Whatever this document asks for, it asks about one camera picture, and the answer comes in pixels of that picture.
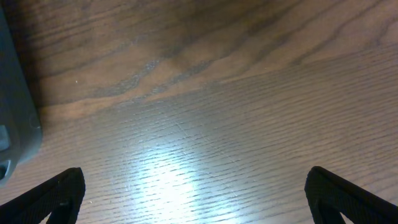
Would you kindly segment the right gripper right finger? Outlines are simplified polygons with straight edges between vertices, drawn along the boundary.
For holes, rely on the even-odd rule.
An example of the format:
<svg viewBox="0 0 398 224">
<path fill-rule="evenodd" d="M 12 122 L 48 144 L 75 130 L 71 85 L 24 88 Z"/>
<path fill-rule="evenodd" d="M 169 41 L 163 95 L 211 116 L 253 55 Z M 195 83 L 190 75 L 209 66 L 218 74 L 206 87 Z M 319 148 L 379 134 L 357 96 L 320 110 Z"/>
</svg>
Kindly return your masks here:
<svg viewBox="0 0 398 224">
<path fill-rule="evenodd" d="M 305 195 L 316 224 L 397 223 L 397 206 L 340 176 L 314 166 L 307 175 Z"/>
</svg>

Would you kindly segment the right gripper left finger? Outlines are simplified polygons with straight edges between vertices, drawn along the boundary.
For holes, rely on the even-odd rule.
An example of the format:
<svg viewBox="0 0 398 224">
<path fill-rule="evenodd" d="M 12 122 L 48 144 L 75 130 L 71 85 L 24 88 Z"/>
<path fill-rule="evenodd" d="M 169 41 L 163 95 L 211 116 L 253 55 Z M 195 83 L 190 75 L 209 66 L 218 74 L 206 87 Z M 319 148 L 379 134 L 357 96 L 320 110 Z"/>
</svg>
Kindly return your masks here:
<svg viewBox="0 0 398 224">
<path fill-rule="evenodd" d="M 84 195 L 82 169 L 69 168 L 1 205 L 1 224 L 75 224 Z"/>
</svg>

